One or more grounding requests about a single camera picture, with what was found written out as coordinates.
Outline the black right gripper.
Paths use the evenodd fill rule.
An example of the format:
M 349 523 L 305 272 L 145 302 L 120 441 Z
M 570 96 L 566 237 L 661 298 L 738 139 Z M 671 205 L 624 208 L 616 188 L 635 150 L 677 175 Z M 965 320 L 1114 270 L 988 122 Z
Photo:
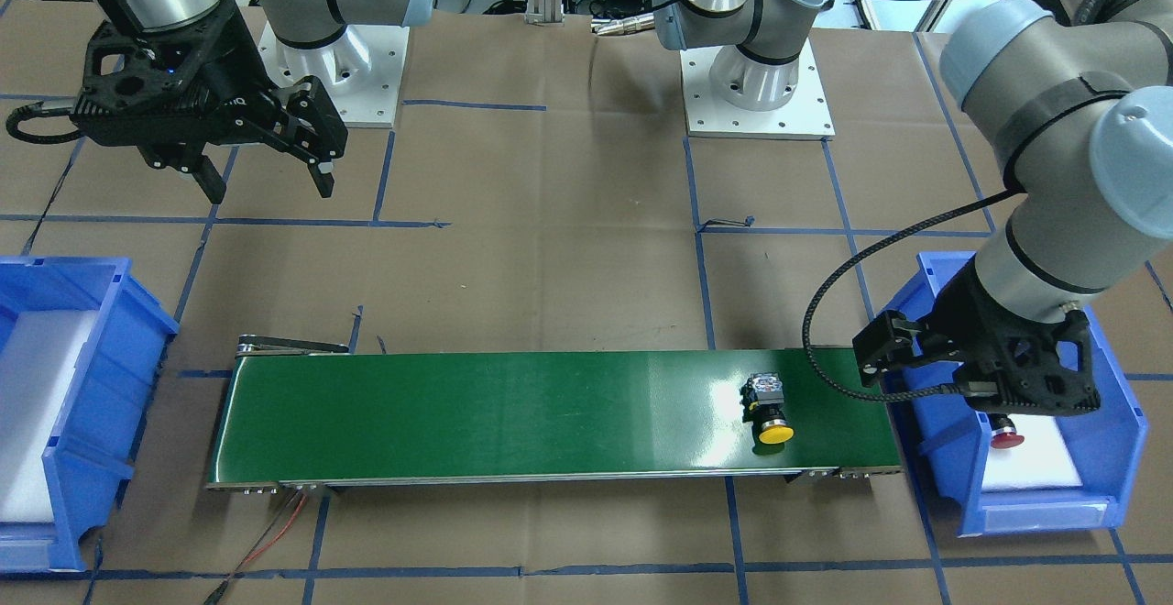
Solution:
M 138 147 L 177 159 L 181 147 L 252 144 L 306 163 L 317 192 L 334 193 L 334 159 L 348 129 L 318 76 L 278 88 L 267 77 L 236 0 L 219 0 L 192 23 L 147 32 L 129 0 L 99 0 L 114 16 L 84 52 L 82 90 L 72 124 L 102 147 Z M 184 151 L 179 172 L 192 176 L 210 204 L 226 182 L 201 151 Z

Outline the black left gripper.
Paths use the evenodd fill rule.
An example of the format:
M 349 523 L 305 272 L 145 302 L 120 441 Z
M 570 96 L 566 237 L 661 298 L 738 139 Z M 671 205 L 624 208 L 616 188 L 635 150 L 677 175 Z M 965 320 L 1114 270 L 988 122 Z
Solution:
M 945 284 L 925 317 L 884 310 L 853 338 L 863 385 L 895 371 L 957 363 L 951 375 L 906 399 L 960 395 L 976 412 L 1073 416 L 1101 408 L 1091 368 L 1089 317 L 1065 313 L 1058 324 L 1013 315 L 979 284 L 967 263 Z

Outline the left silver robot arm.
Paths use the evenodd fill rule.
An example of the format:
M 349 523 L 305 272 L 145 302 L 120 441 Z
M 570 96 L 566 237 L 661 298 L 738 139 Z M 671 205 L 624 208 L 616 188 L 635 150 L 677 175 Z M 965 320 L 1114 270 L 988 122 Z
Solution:
M 960 395 L 988 414 L 1101 408 L 1084 307 L 1169 243 L 1169 0 L 997 0 L 941 52 L 941 79 L 1023 195 L 1005 226 L 910 321 L 854 339 L 863 383 L 957 363 L 950 383 L 842 395 Z

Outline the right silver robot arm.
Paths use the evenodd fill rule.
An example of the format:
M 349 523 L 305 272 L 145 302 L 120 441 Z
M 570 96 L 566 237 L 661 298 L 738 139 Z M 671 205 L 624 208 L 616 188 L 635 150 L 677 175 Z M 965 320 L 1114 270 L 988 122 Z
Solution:
M 259 0 L 278 59 L 267 72 L 237 0 L 94 1 L 104 23 L 61 115 L 81 137 L 134 147 L 148 166 L 190 176 L 213 204 L 225 183 L 208 145 L 289 152 L 331 196 L 348 138 L 335 98 L 377 79 L 357 30 L 421 26 L 433 12 L 432 0 Z

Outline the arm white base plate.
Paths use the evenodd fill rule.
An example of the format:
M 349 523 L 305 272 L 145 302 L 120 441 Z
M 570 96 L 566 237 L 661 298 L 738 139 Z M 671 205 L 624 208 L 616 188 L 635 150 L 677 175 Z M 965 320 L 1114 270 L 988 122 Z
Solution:
M 282 45 L 267 23 L 258 48 L 269 76 L 278 86 L 317 76 L 345 125 L 392 129 L 409 38 L 406 26 L 351 25 L 334 45 L 294 49 Z
M 734 46 L 679 52 L 689 136 L 821 140 L 838 135 L 811 42 L 772 66 Z

